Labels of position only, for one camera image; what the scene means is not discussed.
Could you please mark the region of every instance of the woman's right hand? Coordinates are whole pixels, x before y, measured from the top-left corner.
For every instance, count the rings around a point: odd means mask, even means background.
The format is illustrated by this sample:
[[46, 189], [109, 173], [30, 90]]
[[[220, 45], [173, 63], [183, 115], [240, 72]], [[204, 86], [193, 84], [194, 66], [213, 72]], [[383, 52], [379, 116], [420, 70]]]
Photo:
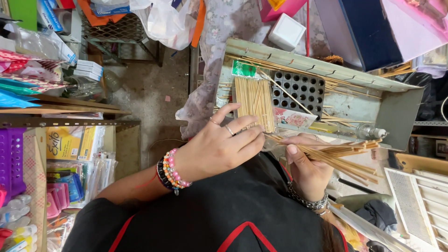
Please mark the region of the woman's right hand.
[[[240, 103], [229, 103], [218, 109], [207, 125], [176, 151], [174, 164], [182, 180], [193, 182], [226, 172], [261, 151], [265, 139], [262, 126], [251, 127], [232, 136], [225, 127], [213, 122], [220, 124], [230, 111], [240, 106]], [[237, 133], [257, 120], [256, 116], [243, 116], [227, 126]]]
[[[333, 167], [322, 161], [310, 161], [296, 144], [329, 144], [317, 141], [315, 135], [300, 133], [298, 136], [285, 138], [281, 141], [287, 144], [286, 160], [291, 167], [293, 187], [297, 194], [312, 202], [319, 201], [324, 196], [324, 190], [333, 174]], [[323, 149], [325, 146], [313, 147]]]

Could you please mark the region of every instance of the black shirt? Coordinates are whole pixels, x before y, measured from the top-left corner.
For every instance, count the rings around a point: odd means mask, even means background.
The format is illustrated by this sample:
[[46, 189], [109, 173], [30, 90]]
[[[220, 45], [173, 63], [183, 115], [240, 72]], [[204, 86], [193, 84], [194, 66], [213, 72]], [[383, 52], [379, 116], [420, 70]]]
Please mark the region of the black shirt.
[[[230, 234], [237, 236], [226, 251], [266, 252], [265, 240], [279, 252], [322, 251], [324, 220], [287, 197], [287, 180], [278, 162], [260, 153], [235, 169], [193, 183], [179, 196], [169, 193], [154, 200], [137, 213], [95, 199], [78, 213], [62, 251], [109, 251], [134, 214], [115, 252], [215, 252]], [[243, 223], [253, 223], [254, 230], [247, 226], [237, 234]]]

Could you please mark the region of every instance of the white medicine box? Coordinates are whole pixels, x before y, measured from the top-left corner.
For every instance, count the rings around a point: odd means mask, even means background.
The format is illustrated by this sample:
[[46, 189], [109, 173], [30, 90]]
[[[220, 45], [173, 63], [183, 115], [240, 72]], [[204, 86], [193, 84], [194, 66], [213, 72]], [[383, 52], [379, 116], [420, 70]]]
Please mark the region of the white medicine box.
[[269, 33], [268, 39], [285, 51], [294, 50], [306, 28], [283, 13]]

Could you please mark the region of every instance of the pink box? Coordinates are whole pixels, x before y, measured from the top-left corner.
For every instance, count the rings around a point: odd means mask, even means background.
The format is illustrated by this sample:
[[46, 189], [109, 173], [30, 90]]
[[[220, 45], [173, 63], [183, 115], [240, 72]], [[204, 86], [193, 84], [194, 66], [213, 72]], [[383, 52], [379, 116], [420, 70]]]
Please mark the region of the pink box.
[[269, 21], [276, 21], [280, 18], [282, 13], [293, 17], [307, 0], [286, 0], [280, 8], [275, 11], [267, 0], [258, 0], [258, 6], [260, 7], [260, 16], [263, 23]]

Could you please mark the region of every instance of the silver chain bracelet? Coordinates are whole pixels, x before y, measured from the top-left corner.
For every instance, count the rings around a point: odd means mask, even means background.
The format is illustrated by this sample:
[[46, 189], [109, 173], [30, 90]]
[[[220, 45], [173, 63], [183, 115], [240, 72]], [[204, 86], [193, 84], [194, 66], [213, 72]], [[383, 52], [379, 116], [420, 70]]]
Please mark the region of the silver chain bracelet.
[[325, 189], [324, 192], [325, 192], [325, 194], [321, 200], [316, 201], [316, 202], [308, 201], [296, 193], [296, 191], [293, 188], [293, 182], [288, 182], [289, 197], [291, 199], [299, 202], [300, 204], [304, 205], [308, 209], [311, 209], [311, 210], [325, 209], [322, 213], [317, 214], [319, 216], [330, 212], [330, 203], [328, 202], [327, 190]]

